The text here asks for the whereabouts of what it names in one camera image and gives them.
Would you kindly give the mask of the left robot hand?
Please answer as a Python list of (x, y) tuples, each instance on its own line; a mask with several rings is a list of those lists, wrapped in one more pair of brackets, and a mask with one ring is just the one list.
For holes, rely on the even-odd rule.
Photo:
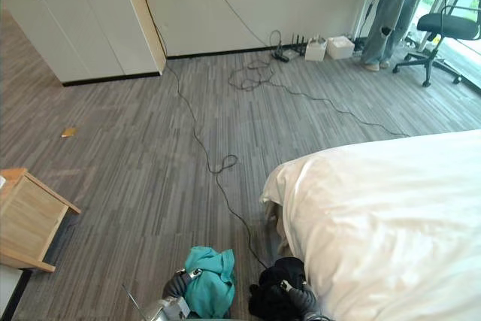
[(172, 278), (165, 284), (162, 297), (163, 298), (179, 298), (186, 294), (188, 286), (198, 278), (202, 273), (200, 268), (196, 268), (193, 271), (187, 271), (181, 269), (177, 271)]

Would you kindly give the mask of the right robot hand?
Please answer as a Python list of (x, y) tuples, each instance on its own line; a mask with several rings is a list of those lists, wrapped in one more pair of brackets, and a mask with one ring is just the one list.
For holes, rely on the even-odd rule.
[(307, 281), (303, 281), (299, 288), (291, 285), (287, 280), (280, 282), (291, 303), (296, 307), (301, 320), (320, 320), (321, 311), (317, 298)]

